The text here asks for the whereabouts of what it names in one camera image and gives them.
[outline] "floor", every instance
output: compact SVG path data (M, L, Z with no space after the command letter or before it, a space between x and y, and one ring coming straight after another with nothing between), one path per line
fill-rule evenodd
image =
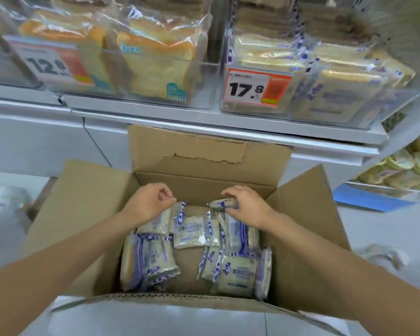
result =
M30 197L34 200L39 192L42 190L43 186L47 182L48 178L29 176L29 175L15 175L0 173L0 186L19 186L27 190ZM353 208L340 207L339 213L341 215L342 221L344 223L345 229L347 231L348 238L350 240L351 246L353 249L363 248L372 243L381 243L386 245L397 246L405 250L411 259L420 260L420 203L411 207L400 209L392 213L377 213L364 210L357 210ZM152 311L148 312L146 308L142 309L144 314L152 316ZM310 332L308 329L290 329L290 317L283 317L279 315L267 314L264 316L257 316L253 314L252 316L245 316L239 313L233 312L227 314L218 314L215 311L211 312L208 309L198 309L194 311L164 311L162 314L157 315L160 318L162 316L165 319L165 322L168 320L170 323L173 323L172 327L178 333L189 333L184 330L184 326L180 323L182 319L189 320L189 316L211 316L212 321L231 321L233 323L235 320L240 320L240 328L237 327L235 334L241 334L242 331L244 335L258 335L263 334L261 328L256 332L252 333L252 328L255 323L252 324L252 321L258 320L259 325L262 323L267 328L266 334L268 336L282 336L282 335L328 335L325 332ZM73 335L70 327L66 327L65 323L60 322L60 315L53 321L53 330L54 335L64 335L70 334ZM160 331L156 326L155 320L151 320L147 324L149 328L144 328L147 333L153 334L153 332ZM348 322L348 328L352 336L367 336L368 333L356 322ZM206 326L201 325L200 329L195 330L196 332L205 331L205 334L217 333L217 330L214 330L215 326L212 327L212 323L206 323ZM227 329L227 334L233 335L233 330Z

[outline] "text on price tag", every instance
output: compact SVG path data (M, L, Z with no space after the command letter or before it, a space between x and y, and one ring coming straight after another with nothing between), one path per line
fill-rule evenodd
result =
M17 55L41 81L94 85L75 47L8 40Z
M291 76L229 68L224 101L277 107Z

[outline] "open cardboard box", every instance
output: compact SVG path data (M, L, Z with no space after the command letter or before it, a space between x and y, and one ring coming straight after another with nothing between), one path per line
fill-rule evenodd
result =
M25 255L72 236L117 213L139 186L164 182L178 200L205 206L235 184L256 190L277 211L310 231L350 249L322 166L291 182L277 184L291 156L287 146L201 136L133 125L129 127L133 173L70 160L41 208L24 247ZM307 311L351 318L330 286L274 237L263 233L273 250L268 303L215 297L211 283L197 281L202 248L175 250L181 274L174 293L117 294L123 241L101 256L65 292L67 295L131 299L236 311L291 313Z

